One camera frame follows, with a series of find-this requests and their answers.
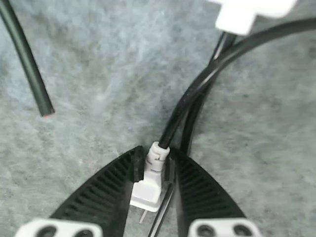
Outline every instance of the white plastic piece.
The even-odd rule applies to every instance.
[[[56,228],[54,237],[74,237],[77,233],[84,230],[91,231],[93,237],[103,237],[101,227],[96,224],[58,219],[34,219],[21,226],[15,237],[37,237],[38,233],[46,227]]]
[[[227,218],[227,219],[197,219],[193,221],[189,227],[188,237],[200,237],[199,228],[207,226],[213,229],[216,237],[240,237],[247,235],[237,235],[235,227],[247,228],[251,232],[252,237],[263,237],[258,227],[245,218]]]
[[[144,171],[144,180],[134,183],[130,205],[156,212],[161,205],[161,174],[170,148],[163,149],[154,142],[150,147]]]
[[[281,18],[297,0],[209,0],[221,4],[216,28],[236,35],[249,34],[257,15]]]

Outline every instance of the white plug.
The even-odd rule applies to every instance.
[[[257,15],[281,18],[297,0],[209,0],[222,5],[216,28],[236,35],[249,34]]]
[[[156,212],[161,205],[161,175],[170,148],[163,149],[154,142],[146,156],[144,179],[134,183],[130,205]]]

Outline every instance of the floor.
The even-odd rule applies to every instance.
[[[159,139],[220,32],[205,0],[12,0],[56,114],[41,118],[0,23],[0,229],[47,217],[98,169]],[[315,16],[300,0],[281,20]],[[316,221],[316,34],[266,44],[220,76],[191,157],[267,237],[313,237]],[[132,207],[125,236],[146,236]],[[160,236],[177,236],[171,209]]]

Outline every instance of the black wire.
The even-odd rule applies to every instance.
[[[214,52],[209,61],[209,64],[213,60],[217,59],[222,52],[230,48],[234,44],[236,38],[237,36],[234,34],[223,32],[218,39],[217,45],[214,49]],[[189,109],[187,119],[183,128],[183,132],[182,132],[182,139],[181,139],[181,146],[180,146],[180,150],[187,155],[190,152],[192,134],[193,134],[194,127],[196,124],[196,120],[199,117],[199,114],[203,108],[204,102],[210,90],[212,89],[213,85],[214,83],[211,83],[210,85],[208,85],[202,91],[202,93],[198,95],[197,99],[190,105],[190,109]]]
[[[153,225],[150,228],[150,231],[148,233],[148,237],[157,237],[158,236],[160,228],[161,228],[163,221],[166,217],[166,214],[169,210],[169,207],[171,204],[171,199],[173,196],[173,192],[174,192],[174,184],[171,183],[171,184],[169,184],[167,192],[164,195],[164,198],[161,202],[158,213],[154,219]]]
[[[20,57],[40,114],[42,116],[47,116],[54,113],[53,105],[48,97],[44,82],[32,55],[31,48],[8,0],[0,0],[0,15]]]
[[[299,32],[316,30],[316,18],[294,21],[272,27],[263,32],[256,33],[228,49],[216,60],[213,60],[192,82],[177,106],[164,129],[159,146],[166,149],[174,136],[185,112],[197,96],[211,83],[214,83],[217,74],[235,59],[243,54],[271,40]]]

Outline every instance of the metal prong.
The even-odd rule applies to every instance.
[[[144,210],[144,213],[143,213],[142,217],[139,220],[139,224],[143,223],[143,220],[145,219],[146,214],[147,214],[147,210]]]

